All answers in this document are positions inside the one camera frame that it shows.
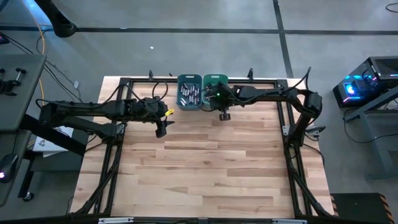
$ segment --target desk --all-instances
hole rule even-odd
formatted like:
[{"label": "desk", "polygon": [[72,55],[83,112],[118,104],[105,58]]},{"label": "desk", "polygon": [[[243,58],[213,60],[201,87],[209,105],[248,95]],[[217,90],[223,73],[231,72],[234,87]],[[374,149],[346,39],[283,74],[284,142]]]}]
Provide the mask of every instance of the desk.
[{"label": "desk", "polygon": [[[104,77],[99,102],[108,98],[119,79]],[[288,81],[292,86],[298,79]],[[140,97],[151,96],[152,87],[153,83],[133,84]],[[164,91],[159,85],[155,94]],[[128,123],[112,216],[293,218],[276,103],[235,106],[229,110],[231,121],[219,121],[217,111],[179,110],[176,93],[176,84],[169,83],[164,101],[175,110],[168,118],[175,124],[167,127],[166,136],[156,138],[154,124]],[[109,120],[95,118],[94,122]],[[316,142],[306,139],[305,143],[318,148]],[[78,210],[98,185],[105,147],[85,154],[71,212]],[[306,147],[301,149],[307,185],[333,214],[322,159]],[[301,191],[298,195],[304,211]]]}]

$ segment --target gray desk surface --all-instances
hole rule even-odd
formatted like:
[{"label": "gray desk surface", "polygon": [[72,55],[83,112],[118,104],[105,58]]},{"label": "gray desk surface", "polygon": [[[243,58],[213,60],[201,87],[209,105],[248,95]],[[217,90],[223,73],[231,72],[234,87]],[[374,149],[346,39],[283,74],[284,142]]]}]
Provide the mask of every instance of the gray desk surface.
[{"label": "gray desk surface", "polygon": [[[5,155],[12,152],[16,153],[18,155],[16,173],[18,173],[18,169],[21,166],[22,157],[24,156],[30,135],[31,132],[26,130],[0,134],[0,158],[3,158]],[[14,179],[6,184],[0,184],[0,207],[6,203],[13,184]]]},{"label": "gray desk surface", "polygon": [[0,68],[6,70],[0,78],[4,81],[17,78],[16,68],[23,68],[26,74],[20,78],[21,85],[12,91],[16,96],[0,95],[0,131],[15,131],[18,129],[33,92],[42,74],[45,55],[0,55]]}]

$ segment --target yellow cable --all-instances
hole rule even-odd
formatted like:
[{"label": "yellow cable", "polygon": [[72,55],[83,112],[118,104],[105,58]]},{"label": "yellow cable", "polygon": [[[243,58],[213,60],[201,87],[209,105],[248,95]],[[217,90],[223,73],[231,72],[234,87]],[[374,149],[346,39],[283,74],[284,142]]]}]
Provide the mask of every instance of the yellow cable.
[{"label": "yellow cable", "polygon": [[[29,12],[30,16],[32,16],[33,20],[35,21],[35,24],[36,24],[37,28],[39,29],[40,36],[42,37],[42,43],[43,43],[42,54],[44,54],[44,52],[45,52],[45,40],[44,40],[42,29],[40,28],[39,23],[37,22],[36,18],[33,16],[33,14],[30,13],[28,7],[25,5],[23,0],[21,0],[21,3],[25,6],[25,8]],[[42,100],[44,100],[44,91],[43,91],[43,84],[42,84],[42,79],[41,78],[39,79],[39,84],[40,84],[40,90],[42,92]]]}]

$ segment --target blue light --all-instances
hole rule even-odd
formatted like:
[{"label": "blue light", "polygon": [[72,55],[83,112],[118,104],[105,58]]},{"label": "blue light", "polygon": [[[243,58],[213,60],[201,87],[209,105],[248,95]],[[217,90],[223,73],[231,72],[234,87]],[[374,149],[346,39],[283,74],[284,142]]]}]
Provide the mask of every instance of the blue light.
[{"label": "blue light", "polygon": [[355,91],[353,90],[353,86],[351,86],[351,85],[346,85],[346,90],[347,90],[347,93],[349,93],[351,95],[355,93]]},{"label": "blue light", "polygon": [[361,99],[360,96],[354,96],[354,97],[347,97],[345,100],[343,100],[343,103],[345,103],[347,100],[358,100]]}]

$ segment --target green bin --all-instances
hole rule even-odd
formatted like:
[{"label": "green bin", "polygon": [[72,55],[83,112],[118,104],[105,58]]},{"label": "green bin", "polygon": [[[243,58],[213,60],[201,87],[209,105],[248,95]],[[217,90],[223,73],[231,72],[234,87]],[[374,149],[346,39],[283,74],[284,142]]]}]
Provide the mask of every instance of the green bin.
[{"label": "green bin", "polygon": [[196,75],[196,74],[191,74],[191,75],[179,75],[177,78],[177,105],[178,105],[178,107],[181,110],[185,110],[185,111],[199,110],[199,104],[201,102],[201,94],[196,95],[196,98],[198,98],[197,104],[188,103],[185,106],[181,104],[181,99],[184,99],[186,102],[189,102],[189,96],[184,96],[181,92],[181,90],[183,89],[182,85],[184,83],[189,88],[194,87],[200,93],[201,92],[201,83],[202,83],[201,76]]},{"label": "green bin", "polygon": [[[216,85],[218,82],[228,84],[228,76],[222,74],[208,74],[203,77],[202,90],[206,88],[207,85]],[[205,110],[210,110],[210,102],[205,98],[205,91],[202,91],[201,98],[203,102],[202,108]]]}]

